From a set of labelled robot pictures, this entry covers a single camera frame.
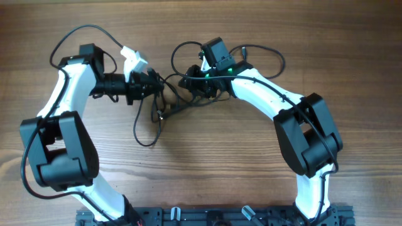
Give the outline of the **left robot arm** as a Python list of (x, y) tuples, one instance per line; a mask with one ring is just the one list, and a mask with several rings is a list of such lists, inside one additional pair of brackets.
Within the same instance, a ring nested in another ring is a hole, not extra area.
[(82, 45), (79, 54), (62, 58), (59, 78), (46, 106), (20, 125), (25, 152), (22, 165), (29, 164), (36, 182), (57, 192), (56, 198), (74, 196), (94, 216), (96, 225), (144, 225), (145, 221), (128, 199), (108, 184), (99, 172), (99, 156), (82, 114), (89, 96), (120, 95), (131, 105), (164, 86), (160, 75), (147, 61), (126, 46), (124, 72), (106, 73), (106, 53), (93, 43)]

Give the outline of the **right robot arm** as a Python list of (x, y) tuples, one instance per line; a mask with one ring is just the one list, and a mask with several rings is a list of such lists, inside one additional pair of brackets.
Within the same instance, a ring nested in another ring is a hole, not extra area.
[(281, 155), (296, 174), (295, 206), (309, 225), (329, 215), (329, 176), (339, 170), (343, 148), (340, 133), (324, 99), (287, 91), (265, 77), (247, 60), (235, 61), (222, 38), (200, 45), (201, 65), (181, 75), (179, 86), (194, 96), (216, 97), (218, 92), (246, 101), (274, 123)]

